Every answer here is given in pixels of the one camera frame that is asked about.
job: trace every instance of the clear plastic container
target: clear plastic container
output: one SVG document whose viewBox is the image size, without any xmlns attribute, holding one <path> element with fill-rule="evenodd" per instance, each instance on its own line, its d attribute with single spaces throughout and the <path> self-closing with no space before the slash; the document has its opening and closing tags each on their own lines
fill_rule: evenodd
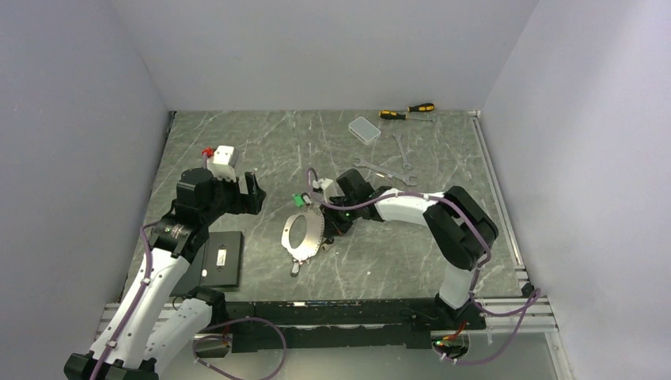
<svg viewBox="0 0 671 380">
<path fill-rule="evenodd" d="M 377 129 L 365 117 L 359 116 L 350 123 L 350 132 L 355 135 L 357 139 L 361 140 L 366 145 L 372 144 L 378 137 L 380 137 L 380 130 Z"/>
</svg>

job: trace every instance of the gray marble surface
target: gray marble surface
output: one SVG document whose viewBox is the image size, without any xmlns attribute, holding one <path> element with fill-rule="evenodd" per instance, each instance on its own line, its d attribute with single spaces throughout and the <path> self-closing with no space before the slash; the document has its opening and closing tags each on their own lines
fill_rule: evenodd
<svg viewBox="0 0 671 380">
<path fill-rule="evenodd" d="M 364 116 L 382 131 L 370 146 L 359 142 L 347 125 Z M 291 259 L 280 245 L 286 219 L 298 212 L 291 195 L 305 191 L 305 169 L 336 179 L 360 155 L 402 171 L 393 131 L 403 132 L 408 158 L 417 174 L 419 192 L 464 187 L 501 228 L 482 151 L 467 112 L 432 112 L 433 123 L 380 120 L 377 111 L 179 112 L 157 172 L 146 221 L 168 209 L 180 174 L 202 165 L 207 146 L 235 146 L 236 171 L 256 171 L 267 192 L 259 215 L 224 215 L 210 231 L 240 230 L 245 235 L 241 285 L 227 290 L 231 301 L 433 297 L 442 282 L 446 261 L 426 227 L 402 222 L 358 220 L 347 236 L 336 238 L 291 277 Z M 376 188 L 399 180 L 362 175 Z M 476 288 L 479 296 L 520 295 L 514 263 L 502 231 Z M 130 273 L 142 262 L 138 243 Z"/>
</svg>

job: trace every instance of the white enclosure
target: white enclosure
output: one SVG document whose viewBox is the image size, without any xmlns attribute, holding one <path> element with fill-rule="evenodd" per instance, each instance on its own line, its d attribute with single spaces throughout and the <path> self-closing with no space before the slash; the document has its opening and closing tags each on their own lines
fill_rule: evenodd
<svg viewBox="0 0 671 380">
<path fill-rule="evenodd" d="M 168 108 L 480 109 L 537 0 L 112 0 Z"/>
<path fill-rule="evenodd" d="M 575 377 L 669 378 L 670 71 L 668 0 L 2 2 L 0 378 L 62 378 L 89 348 L 168 110 L 422 101 L 481 110 Z M 551 362 L 534 342 L 505 354 L 539 354 L 508 378 Z"/>
</svg>

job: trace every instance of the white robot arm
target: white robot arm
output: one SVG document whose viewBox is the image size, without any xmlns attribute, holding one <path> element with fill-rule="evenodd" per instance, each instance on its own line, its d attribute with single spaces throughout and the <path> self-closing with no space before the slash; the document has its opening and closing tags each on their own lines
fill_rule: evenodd
<svg viewBox="0 0 671 380">
<path fill-rule="evenodd" d="M 469 292 L 476 275 L 478 260 L 485 254 L 483 244 L 491 247 L 499 230 L 463 188 L 453 186 L 445 192 L 398 196 L 402 191 L 389 186 L 373 189 L 355 169 L 348 170 L 335 182 L 344 196 L 329 196 L 326 199 L 328 203 L 323 203 L 320 207 L 324 215 L 326 239 L 333 239 L 347 232 L 352 227 L 352 222 L 358 218 L 377 222 L 397 220 L 427 226 L 442 255 L 447 259 L 445 277 L 436 297 L 437 310 L 444 314 L 444 318 L 457 324 L 479 315 L 480 312 L 469 301 Z M 331 184 L 331 180 L 315 180 L 310 183 L 313 187 L 316 185 L 315 190 L 322 192 L 324 197 L 333 193 L 333 186 L 329 186 L 329 189 L 321 187 L 321 184 Z M 444 199 L 456 205 L 480 237 L 472 232 L 467 221 L 458 220 L 462 215 L 436 199 Z"/>
<path fill-rule="evenodd" d="M 258 214 L 266 196 L 252 173 L 245 173 L 248 193 L 241 193 L 234 148 L 220 146 L 216 153 L 209 148 L 203 153 L 209 156 L 207 169 L 183 172 L 170 211 L 155 224 L 149 238 L 143 227 L 151 252 L 89 352 L 68 359 L 64 368 L 68 379 L 158 379 L 198 331 L 228 319 L 224 294 L 197 287 L 180 310 L 152 333 L 170 291 L 208 239 L 209 226 L 226 213 Z"/>
</svg>

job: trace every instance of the cable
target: cable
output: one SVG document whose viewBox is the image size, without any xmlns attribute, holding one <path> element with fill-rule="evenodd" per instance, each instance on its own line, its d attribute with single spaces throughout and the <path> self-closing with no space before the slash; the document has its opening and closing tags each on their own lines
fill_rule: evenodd
<svg viewBox="0 0 671 380">
<path fill-rule="evenodd" d="M 454 334 L 444 336 L 442 340 L 455 340 L 459 334 L 461 334 L 462 331 L 466 328 L 466 321 L 461 322 L 461 325 L 459 325 L 459 329 Z"/>
<path fill-rule="evenodd" d="M 177 306 L 175 306 L 175 301 L 176 301 L 178 298 L 182 298 L 182 302 L 184 302 L 184 300 L 186 299 L 186 297 L 184 296 L 184 294 L 178 294 L 178 295 L 176 295 L 175 298 L 173 298 L 173 299 L 172 299 L 172 302 L 171 302 L 171 303 L 172 303 L 172 308 L 175 309 L 175 310 L 178 310 L 178 309 L 179 309 L 179 308 L 177 308 Z"/>
<path fill-rule="evenodd" d="M 142 243 L 145 246 L 145 275 L 143 279 L 149 279 L 151 277 L 151 267 L 154 264 L 154 258 L 152 257 L 151 247 L 149 245 L 149 238 L 147 238 L 145 230 L 149 227 L 156 226 L 157 224 L 158 222 L 153 222 L 140 227 L 140 238 L 142 239 Z M 148 286 L 149 286 L 148 283 L 143 281 L 140 282 L 140 287 L 138 288 L 137 293 L 135 293 L 131 305 L 128 306 L 128 309 L 121 318 L 119 325 L 116 326 L 116 329 L 114 329 L 114 331 L 112 332 L 109 341 L 116 342 L 116 340 L 119 338 L 119 335 L 123 331 L 123 328 L 126 327 L 126 323 L 128 323 L 128 320 L 131 319 L 131 315 L 133 315 L 135 309 L 138 307 L 140 299 L 142 299 L 142 296 L 145 294 L 145 289 Z M 104 350 L 100 354 L 100 358 L 98 359 L 96 366 L 93 368 L 93 372 L 91 372 L 89 380 L 96 380 L 98 372 L 100 372 L 100 368 L 103 366 L 103 363 L 109 356 L 110 352 L 112 352 L 112 347 L 106 344 Z"/>
<path fill-rule="evenodd" d="M 476 365 L 476 364 L 485 364 L 489 363 L 490 361 L 498 358 L 512 343 L 514 337 L 517 335 L 517 331 L 520 329 L 522 320 L 524 319 L 524 316 L 526 315 L 527 309 L 536 303 L 538 301 L 538 298 L 540 297 L 540 288 L 537 288 L 536 290 L 533 291 L 533 293 L 529 296 L 527 299 L 525 305 L 517 310 L 513 310 L 507 313 L 494 313 L 490 310 L 485 309 L 482 305 L 480 305 L 476 300 L 475 300 L 475 295 L 473 294 L 473 290 L 476 287 L 476 284 L 478 282 L 478 278 L 480 277 L 480 269 L 491 260 L 491 249 L 489 248 L 489 245 L 487 245 L 487 242 L 484 240 L 480 232 L 476 229 L 476 227 L 473 225 L 470 219 L 466 216 L 466 214 L 454 203 L 451 202 L 445 198 L 438 197 L 438 196 L 430 196 L 427 194 L 422 194 L 421 192 L 398 192 L 394 194 L 387 194 L 385 196 L 378 196 L 377 198 L 369 199 L 366 202 L 362 202 L 359 204 L 356 204 L 354 206 L 335 206 L 333 204 L 324 202 L 320 197 L 317 196 L 317 194 L 313 191 L 312 187 L 312 181 L 311 181 L 311 175 L 314 174 L 315 178 L 317 178 L 317 171 L 314 168 L 308 168 L 305 171 L 305 176 L 307 179 L 307 185 L 308 185 L 308 194 L 310 194 L 317 202 L 319 202 L 321 205 L 331 208 L 333 210 L 338 210 L 338 211 L 352 211 L 352 210 L 358 210 L 359 208 L 364 208 L 367 207 L 371 204 L 380 202 L 381 200 L 387 200 L 389 198 L 396 198 L 398 196 L 414 196 L 416 198 L 422 198 L 425 200 L 433 200 L 436 202 L 443 203 L 450 208 L 452 208 L 458 215 L 459 217 L 466 223 L 466 226 L 468 227 L 469 230 L 473 233 L 473 236 L 476 237 L 476 240 L 482 245 L 484 251 L 485 251 L 485 258 L 476 264 L 476 269 L 473 273 L 473 279 L 470 284 L 470 289 L 469 289 L 469 299 L 473 302 L 473 305 L 483 313 L 495 316 L 495 317 L 507 317 L 513 314 L 521 313 L 520 318 L 517 321 L 517 324 L 515 325 L 515 329 L 513 332 L 510 334 L 510 337 L 508 340 L 503 344 L 503 346 L 492 356 L 486 358 L 486 359 L 481 359 L 481 360 L 473 360 L 473 361 L 457 361 L 454 360 L 453 362 L 455 364 L 460 364 L 460 365 Z"/>
<path fill-rule="evenodd" d="M 210 331 L 210 330 L 213 330 L 213 329 L 218 329 L 218 328 L 229 326 L 229 325 L 234 325 L 236 323 L 249 322 L 249 321 L 261 322 L 261 323 L 264 323 L 264 324 L 272 327 L 272 329 L 274 329 L 275 332 L 279 335 L 279 339 L 282 340 L 282 359 L 280 359 L 279 365 L 268 376 L 260 379 L 260 380 L 268 380 L 270 378 L 273 378 L 275 375 L 277 375 L 277 373 L 279 373 L 279 370 L 282 369 L 282 367 L 284 366 L 284 362 L 286 360 L 286 354 L 288 352 L 287 347 L 286 347 L 286 339 L 285 339 L 284 335 L 282 334 L 282 331 L 280 331 L 279 327 L 277 327 L 272 322 L 270 322 L 268 320 L 265 320 L 263 318 L 247 317 L 247 318 L 241 318 L 241 319 L 234 319 L 232 321 L 227 321 L 227 322 L 224 322 L 224 323 L 220 323 L 218 325 L 213 325 L 213 326 L 208 327 L 207 329 L 204 329 L 203 331 L 204 332 L 205 331 Z M 196 348 L 198 347 L 198 344 L 200 344 L 201 342 L 203 342 L 205 340 L 221 339 L 221 338 L 222 337 L 220 335 L 207 335 L 207 336 L 204 336 L 204 337 L 194 341 L 193 346 L 191 347 L 191 352 L 193 352 L 194 359 L 198 363 L 204 365 L 205 367 L 210 368 L 214 372 L 217 372 L 218 374 L 220 374 L 222 376 L 226 376 L 227 378 L 230 378 L 231 380 L 243 380 L 243 379 L 237 378 L 237 377 L 235 377 L 235 376 L 233 376 L 233 375 L 231 375 L 227 372 L 224 372 L 223 370 L 219 369 L 218 367 L 213 366 L 213 365 L 209 364 L 208 362 L 206 362 L 205 360 L 200 359 L 198 357 L 198 354 L 195 351 Z"/>
<path fill-rule="evenodd" d="M 520 314 L 519 319 L 517 320 L 517 324 L 515 325 L 515 328 L 513 329 L 513 332 L 510 334 L 510 336 L 508 336 L 508 339 L 506 340 L 506 342 L 503 343 L 503 345 L 499 348 L 499 350 L 497 352 L 495 352 L 493 355 L 490 355 L 489 357 L 487 357 L 485 359 L 468 360 L 468 361 L 456 360 L 455 359 L 455 360 L 453 360 L 453 363 L 458 364 L 460 366 L 477 366 L 477 365 L 480 365 L 480 364 L 487 364 L 489 362 L 492 362 L 492 361 L 496 360 L 496 358 L 498 358 L 506 349 L 508 349 L 508 346 L 510 346 L 510 344 L 513 343 L 513 339 L 515 339 L 515 336 L 517 335 L 517 331 L 520 329 L 520 326 L 522 324 L 522 320 L 524 319 L 524 316 L 526 315 L 527 309 L 531 305 L 533 305 L 538 300 L 538 298 L 540 297 L 540 291 L 539 290 L 540 289 L 534 290 L 533 293 L 531 294 L 531 297 L 529 297 L 529 299 L 526 300 L 526 303 L 525 303 L 524 307 L 522 308 L 523 310 Z"/>
</svg>

